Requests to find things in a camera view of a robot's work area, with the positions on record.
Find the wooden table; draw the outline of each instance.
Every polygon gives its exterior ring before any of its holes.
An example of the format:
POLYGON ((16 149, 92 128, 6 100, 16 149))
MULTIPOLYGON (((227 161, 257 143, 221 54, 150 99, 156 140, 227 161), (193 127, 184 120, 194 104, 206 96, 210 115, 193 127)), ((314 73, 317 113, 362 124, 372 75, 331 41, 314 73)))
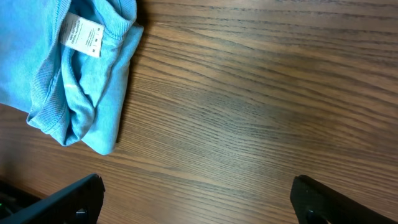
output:
POLYGON ((145 0, 119 143, 61 147, 0 107, 0 175, 99 173, 99 223, 297 223, 307 174, 398 220, 396 0, 145 0))

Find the cotton cloth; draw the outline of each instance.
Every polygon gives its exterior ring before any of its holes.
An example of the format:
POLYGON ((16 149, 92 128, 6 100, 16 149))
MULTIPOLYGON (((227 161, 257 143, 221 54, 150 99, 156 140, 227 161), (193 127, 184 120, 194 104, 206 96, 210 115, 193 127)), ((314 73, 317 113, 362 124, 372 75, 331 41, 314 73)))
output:
POLYGON ((109 154, 143 31, 135 21, 132 0, 0 1, 0 103, 63 146, 83 140, 109 154), (59 42, 67 12, 105 26, 100 58, 59 42))

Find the wooden surface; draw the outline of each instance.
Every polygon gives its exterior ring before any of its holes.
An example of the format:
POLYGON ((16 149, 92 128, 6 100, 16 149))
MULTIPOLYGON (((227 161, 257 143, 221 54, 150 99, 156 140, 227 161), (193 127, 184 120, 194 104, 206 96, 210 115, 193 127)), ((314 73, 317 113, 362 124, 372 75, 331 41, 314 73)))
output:
POLYGON ((59 146, 0 106, 0 175, 93 172, 99 223, 297 223, 307 174, 398 221, 396 0, 145 0, 119 144, 59 146))

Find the light blue t-shirt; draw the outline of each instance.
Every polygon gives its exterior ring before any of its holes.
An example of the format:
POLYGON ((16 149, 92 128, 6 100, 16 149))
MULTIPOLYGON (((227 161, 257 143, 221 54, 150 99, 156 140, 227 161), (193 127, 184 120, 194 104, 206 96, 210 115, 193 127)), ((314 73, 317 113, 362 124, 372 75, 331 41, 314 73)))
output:
POLYGON ((0 103, 63 146, 82 139, 109 154, 143 31, 135 20, 134 0, 0 1, 0 103), (105 26, 100 58, 59 42, 68 11, 105 26))

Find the white tag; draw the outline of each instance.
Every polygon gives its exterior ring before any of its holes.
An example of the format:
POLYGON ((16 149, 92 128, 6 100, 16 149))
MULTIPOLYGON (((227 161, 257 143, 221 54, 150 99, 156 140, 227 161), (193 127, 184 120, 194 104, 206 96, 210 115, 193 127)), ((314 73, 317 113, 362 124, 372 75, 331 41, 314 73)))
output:
POLYGON ((100 57, 105 26, 68 12, 60 30, 60 42, 92 57, 100 57))

